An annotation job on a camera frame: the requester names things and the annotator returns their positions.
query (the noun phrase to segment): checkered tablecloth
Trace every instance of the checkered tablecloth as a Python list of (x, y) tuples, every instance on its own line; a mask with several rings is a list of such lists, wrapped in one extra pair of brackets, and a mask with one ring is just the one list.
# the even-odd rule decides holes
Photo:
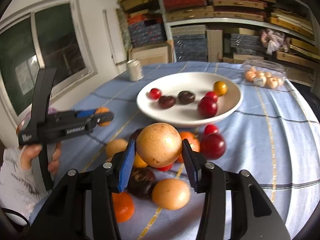
[[(142, 80), (130, 82), (128, 74), (123, 73), (74, 106), (74, 109), (106, 106), (115, 119), (108, 127), (96, 127), (91, 135), (62, 143), (56, 182), (71, 168), (78, 171), (96, 168), (106, 160), (103, 150), (106, 143), (114, 138), (128, 139), (137, 128), (155, 122), (137, 108), (137, 94), (145, 85), (178, 72), (217, 73), (238, 83), (244, 99), (233, 114), (217, 123), (227, 150), (213, 162), (225, 171), (249, 170), (272, 200), (293, 238), (320, 199), (320, 126), (302, 95), (289, 81), (281, 91), (244, 84), (240, 65), (227, 63), (179, 62), (150, 65), (143, 71)], [(199, 127), (196, 132), (202, 133), (203, 129)], [(174, 178), (179, 168), (176, 163), (171, 171), (154, 173), (158, 180)], [(185, 169), (180, 179), (188, 182)], [(151, 201), (135, 197), (133, 200), (133, 217), (119, 224), (122, 239), (196, 239), (204, 194), (193, 192), (190, 202), (177, 211), (160, 210)], [(36, 206), (31, 222), (44, 201)], [(227, 193), (225, 239), (230, 237), (230, 228), (231, 201)]]

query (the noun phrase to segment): window frame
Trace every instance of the window frame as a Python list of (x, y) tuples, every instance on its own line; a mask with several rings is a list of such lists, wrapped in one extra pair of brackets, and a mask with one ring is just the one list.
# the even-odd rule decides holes
[[(50, 96), (50, 103), (57, 101), (59, 98), (65, 95), (72, 88), (76, 87), (80, 83), (84, 82), (85, 80), (91, 78), (92, 76), (98, 73), (97, 68), (94, 65), (94, 60), (92, 57), (92, 53), (89, 47), (85, 30), (84, 30), (84, 24), (81, 17), (79, 0), (43, 0), (41, 2), (25, 7), (13, 13), (9, 17), (5, 18), (4, 20), (0, 21), (0, 35), (1, 35), (1, 33), (6, 31), (13, 25), (27, 18), (30, 18), (32, 39), (33, 39), (36, 56), (38, 58), (38, 64), (40, 68), (44, 68), (45, 64), (41, 54), (41, 49), (39, 46), (38, 36), (36, 32), (35, 13), (53, 6), (61, 5), (61, 4), (70, 4), (72, 22), (73, 22), (77, 43), (80, 49), (80, 53), (81, 53), (85, 68), (73, 74), (72, 76), (66, 78), (56, 86), (54, 86)], [(11, 123), (15, 127), (18, 126), (18, 124), (23, 120), (26, 114), (31, 110), (32, 104), (30, 104), (19, 115), (16, 114), (12, 106), (12, 103), (10, 101), (7, 90), (5, 88), (1, 72), (0, 72), (0, 100), (4, 106), (4, 109)]]

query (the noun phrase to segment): orange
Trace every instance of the orange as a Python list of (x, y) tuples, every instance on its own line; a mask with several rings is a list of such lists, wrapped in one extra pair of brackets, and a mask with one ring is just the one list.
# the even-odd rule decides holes
[(215, 82), (215, 84), (213, 86), (213, 91), (216, 92), (218, 97), (221, 97), (221, 96), (223, 96), (223, 95), (225, 95), (227, 93), (228, 87), (225, 84), (225, 82), (217, 81), (217, 82)]
[(134, 204), (130, 195), (126, 192), (112, 193), (112, 200), (117, 223), (128, 221), (134, 213)]
[[(102, 114), (102, 113), (107, 113), (109, 112), (109, 108), (101, 106), (99, 108), (97, 108), (95, 114)], [(103, 123), (99, 123), (99, 126), (108, 126), (110, 124), (110, 122), (103, 122)]]
[(143, 168), (147, 167), (148, 164), (146, 164), (146, 163), (141, 159), (141, 157), (136, 153), (136, 156), (135, 156), (134, 162), (133, 162), (133, 166), (134, 166), (135, 168), (143, 169)]
[[(182, 131), (179, 134), (181, 136), (181, 140), (188, 140), (188, 142), (190, 143), (190, 147), (194, 152), (200, 152), (200, 142), (193, 133), (188, 131)], [(183, 158), (181, 154), (179, 155), (177, 161), (183, 163)]]

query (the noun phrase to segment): white wall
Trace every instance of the white wall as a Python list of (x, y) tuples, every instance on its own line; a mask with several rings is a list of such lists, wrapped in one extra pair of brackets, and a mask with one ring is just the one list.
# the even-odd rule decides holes
[[(39, 1), (42, 0), (13, 0), (5, 11), (1, 20), (5, 19), (16, 11)], [(116, 68), (111, 58), (102, 13), (103, 9), (107, 9), (109, 13), (116, 16), (113, 11), (118, 7), (117, 0), (79, 0), (79, 3), (85, 34), (88, 38), (89, 47), (93, 56), (94, 64), (98, 70), (98, 74), (81, 83), (62, 98), (58, 99), (58, 101), (56, 101), (52, 106), (58, 108), (59, 110), (70, 108), (99, 85), (119, 74), (119, 70)], [(111, 30), (115, 30), (112, 33), (114, 39), (114, 33), (119, 33), (116, 21), (112, 21), (110, 28)], [(0, 139), (4, 145), (6, 147), (16, 147), (18, 142), (15, 136), (15, 127), (9, 121), (2, 105), (0, 105), (0, 124)]]

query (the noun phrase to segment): white bowl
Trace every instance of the white bowl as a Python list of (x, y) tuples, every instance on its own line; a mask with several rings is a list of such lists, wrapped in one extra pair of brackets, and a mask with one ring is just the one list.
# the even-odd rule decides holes
[[(223, 81), (228, 87), (228, 92), (219, 97), (216, 116), (203, 118), (197, 111), (198, 102), (208, 91), (212, 91), (213, 84)], [(183, 90), (195, 94), (196, 100), (189, 105), (176, 104), (169, 109), (161, 109), (157, 100), (151, 100), (148, 93), (152, 88), (161, 90), (162, 95), (177, 97)], [(164, 76), (146, 85), (137, 96), (137, 105), (145, 115), (159, 121), (166, 122), (175, 127), (197, 127), (220, 121), (232, 114), (241, 104), (243, 94), (237, 84), (230, 79), (204, 72), (184, 72)]]

